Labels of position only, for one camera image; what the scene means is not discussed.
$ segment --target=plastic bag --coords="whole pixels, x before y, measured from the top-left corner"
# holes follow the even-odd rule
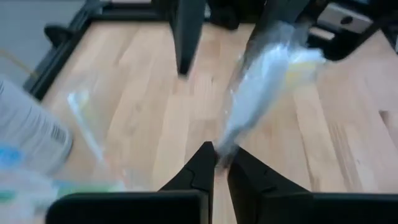
[[[278,97],[296,86],[314,81],[325,63],[320,49],[303,46],[308,27],[276,22],[259,34],[238,63],[230,84],[225,114],[228,117],[216,146],[220,164],[228,166],[235,144],[245,137]]]

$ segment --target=light wood surface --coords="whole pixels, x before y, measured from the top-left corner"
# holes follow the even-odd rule
[[[93,24],[43,102],[75,137],[59,175],[101,180],[105,163],[107,175],[133,190],[164,185],[219,136],[225,91],[251,29],[204,26],[189,79],[179,79],[168,25]],[[283,96],[242,147],[309,190],[398,192],[397,69],[378,32],[329,63],[316,84]],[[68,93],[83,89],[105,136],[102,163],[67,105]],[[213,223],[236,223],[225,174],[215,179]]]

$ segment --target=floor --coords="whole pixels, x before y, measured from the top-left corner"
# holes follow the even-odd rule
[[[218,139],[251,30],[204,26],[191,74],[181,79],[167,24],[93,24],[43,100],[74,137],[58,177],[121,179],[130,190],[163,186],[204,141]],[[312,191],[398,193],[397,64],[378,32],[346,60],[327,64],[317,83],[281,97],[241,146]],[[82,90],[90,93],[84,122],[99,128],[81,129],[69,109],[68,94]],[[93,130],[103,151],[82,135]],[[104,177],[104,164],[112,175]],[[235,222],[225,175],[216,176],[213,209],[213,223]]]
[[[5,50],[29,70],[34,70],[51,48],[44,36],[48,23],[68,24],[85,0],[0,1],[0,50]],[[0,55],[0,77],[22,86],[29,74]]]

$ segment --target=blue label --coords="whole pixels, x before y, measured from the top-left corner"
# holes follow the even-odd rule
[[[9,146],[0,145],[0,169],[13,168],[22,162],[22,153]]]

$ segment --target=wooden table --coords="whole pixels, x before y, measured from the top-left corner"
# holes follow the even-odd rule
[[[204,26],[189,79],[179,79],[166,24],[93,24],[43,104],[75,135],[62,177],[100,179],[67,105],[88,89],[112,175],[157,190],[203,141],[219,136],[230,76],[252,30]],[[398,57],[378,32],[317,84],[283,96],[242,147],[306,189],[398,192]],[[225,174],[216,176],[213,223],[236,223]]]

